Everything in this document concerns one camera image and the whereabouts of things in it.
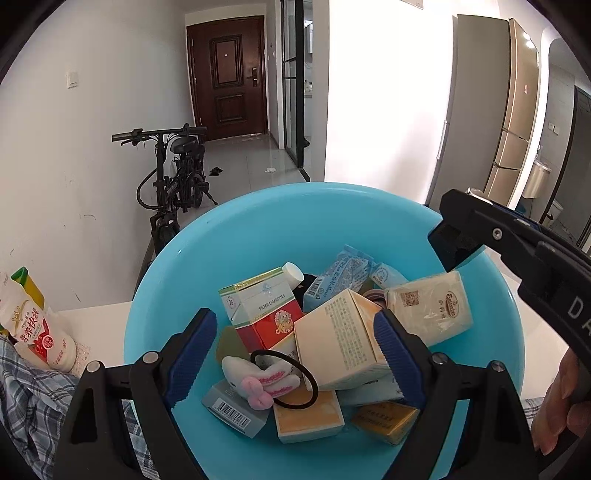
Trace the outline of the person's right hand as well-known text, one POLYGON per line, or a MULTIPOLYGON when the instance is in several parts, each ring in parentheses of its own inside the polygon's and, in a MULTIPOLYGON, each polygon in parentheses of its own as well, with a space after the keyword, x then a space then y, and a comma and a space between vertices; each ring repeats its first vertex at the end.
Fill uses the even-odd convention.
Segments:
POLYGON ((565 429, 583 437, 590 426, 590 403, 574 403, 571 400, 578 374, 579 359, 568 349, 531 427, 534 447, 544 455, 554 450, 559 435, 565 429))

